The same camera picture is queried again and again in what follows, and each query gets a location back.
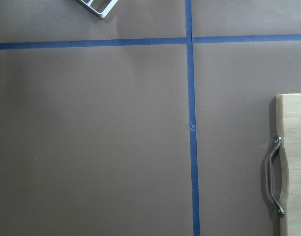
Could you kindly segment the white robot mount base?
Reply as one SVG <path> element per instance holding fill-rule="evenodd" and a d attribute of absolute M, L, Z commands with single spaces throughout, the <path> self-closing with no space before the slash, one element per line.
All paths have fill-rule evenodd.
<path fill-rule="evenodd" d="M 95 16 L 104 19 L 118 3 L 118 0 L 77 0 L 77 2 Z"/>

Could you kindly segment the wooden cutting board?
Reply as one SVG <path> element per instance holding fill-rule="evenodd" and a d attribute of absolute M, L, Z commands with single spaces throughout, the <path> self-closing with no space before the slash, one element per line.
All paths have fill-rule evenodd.
<path fill-rule="evenodd" d="M 276 102 L 276 131 L 283 143 L 280 203 L 285 215 L 280 218 L 282 236 L 301 236 L 301 93 L 279 94 Z"/>

